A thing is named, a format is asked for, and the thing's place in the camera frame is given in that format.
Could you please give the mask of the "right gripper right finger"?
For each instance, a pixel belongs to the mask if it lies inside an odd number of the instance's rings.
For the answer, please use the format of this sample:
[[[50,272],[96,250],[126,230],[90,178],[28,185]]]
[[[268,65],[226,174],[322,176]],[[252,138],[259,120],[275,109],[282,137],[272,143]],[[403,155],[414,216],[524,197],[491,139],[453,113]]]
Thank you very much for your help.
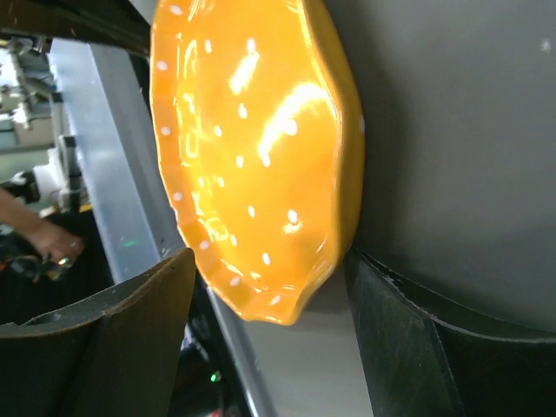
[[[554,333],[461,306],[356,250],[345,276],[375,415],[554,415]]]

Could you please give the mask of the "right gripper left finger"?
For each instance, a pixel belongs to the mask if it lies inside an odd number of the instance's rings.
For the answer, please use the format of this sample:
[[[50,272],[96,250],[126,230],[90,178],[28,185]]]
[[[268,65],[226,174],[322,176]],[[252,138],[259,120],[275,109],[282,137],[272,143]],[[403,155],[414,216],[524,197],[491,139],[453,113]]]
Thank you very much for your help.
[[[185,248],[145,273],[1,327],[3,416],[164,416],[195,283]]]

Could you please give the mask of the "orange polka dot plate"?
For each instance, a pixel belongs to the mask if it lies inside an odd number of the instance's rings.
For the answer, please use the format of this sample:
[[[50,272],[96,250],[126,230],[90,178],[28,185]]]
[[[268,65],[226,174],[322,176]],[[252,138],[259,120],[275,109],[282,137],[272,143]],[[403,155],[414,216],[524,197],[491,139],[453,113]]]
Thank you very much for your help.
[[[322,1],[161,1],[150,51],[158,164],[207,285],[288,326],[359,221],[358,91]]]

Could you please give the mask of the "person hand in background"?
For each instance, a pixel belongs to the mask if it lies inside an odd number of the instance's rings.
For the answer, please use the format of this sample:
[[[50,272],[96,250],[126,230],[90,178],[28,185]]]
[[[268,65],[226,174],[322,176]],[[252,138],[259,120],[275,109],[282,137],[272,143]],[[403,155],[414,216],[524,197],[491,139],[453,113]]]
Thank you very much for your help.
[[[83,252],[83,241],[56,224],[40,219],[24,234],[37,252],[54,262],[74,261]]]

